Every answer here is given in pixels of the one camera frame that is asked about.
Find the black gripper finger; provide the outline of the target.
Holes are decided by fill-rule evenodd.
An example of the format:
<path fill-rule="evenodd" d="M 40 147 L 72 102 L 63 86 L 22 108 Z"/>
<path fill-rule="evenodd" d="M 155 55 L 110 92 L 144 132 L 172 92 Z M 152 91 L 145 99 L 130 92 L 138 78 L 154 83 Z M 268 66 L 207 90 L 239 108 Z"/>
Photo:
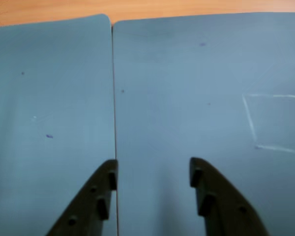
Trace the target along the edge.
<path fill-rule="evenodd" d="M 47 235 L 102 235 L 103 222 L 109 219 L 112 192 L 117 186 L 118 161 L 110 159 L 90 176 Z"/>
<path fill-rule="evenodd" d="M 259 215 L 244 196 L 208 161 L 192 157 L 190 186 L 207 236 L 267 236 Z"/>

